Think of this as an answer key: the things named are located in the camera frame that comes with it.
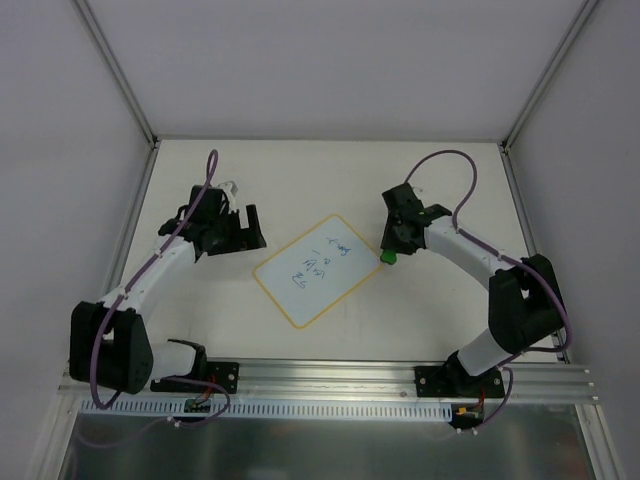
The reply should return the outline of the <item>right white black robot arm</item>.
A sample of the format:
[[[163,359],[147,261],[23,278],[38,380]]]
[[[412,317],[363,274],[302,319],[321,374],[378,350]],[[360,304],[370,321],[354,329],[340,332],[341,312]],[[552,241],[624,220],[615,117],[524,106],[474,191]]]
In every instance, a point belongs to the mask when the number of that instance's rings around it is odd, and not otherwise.
[[[551,262],[542,255],[516,260],[466,231],[457,214],[440,204],[424,206],[411,185],[382,194],[387,219],[380,260],[429,250],[474,278],[488,293],[488,326],[452,353],[426,386],[438,394],[470,396],[499,367],[531,351],[566,325],[567,314]]]

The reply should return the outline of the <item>yellow framed whiteboard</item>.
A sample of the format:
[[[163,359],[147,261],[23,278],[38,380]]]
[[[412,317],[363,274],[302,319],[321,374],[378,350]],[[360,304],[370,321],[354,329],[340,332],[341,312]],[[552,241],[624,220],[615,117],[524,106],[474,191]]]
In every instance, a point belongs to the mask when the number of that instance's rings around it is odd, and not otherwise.
[[[381,267],[363,237],[334,214],[259,264],[253,276],[292,327],[301,330]]]

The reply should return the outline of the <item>green whiteboard eraser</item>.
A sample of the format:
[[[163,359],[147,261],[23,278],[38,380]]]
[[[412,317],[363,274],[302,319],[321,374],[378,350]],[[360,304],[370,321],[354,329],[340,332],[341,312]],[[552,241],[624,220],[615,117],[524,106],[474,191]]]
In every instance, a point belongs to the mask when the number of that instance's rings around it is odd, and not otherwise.
[[[380,261],[387,265],[395,265],[397,262],[397,253],[391,249],[384,249],[381,252]]]

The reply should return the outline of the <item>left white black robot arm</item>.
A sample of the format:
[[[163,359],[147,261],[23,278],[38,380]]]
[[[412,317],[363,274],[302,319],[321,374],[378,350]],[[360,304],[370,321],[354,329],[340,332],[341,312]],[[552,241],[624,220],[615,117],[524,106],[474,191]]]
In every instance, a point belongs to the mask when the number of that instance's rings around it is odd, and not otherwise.
[[[243,226],[236,194],[232,181],[194,186],[188,203],[159,228],[131,279],[74,308],[68,366],[73,380],[137,394],[145,387],[197,391],[214,378],[204,346],[180,339],[152,343],[146,325],[164,295],[202,256],[265,247],[256,206],[247,205]]]

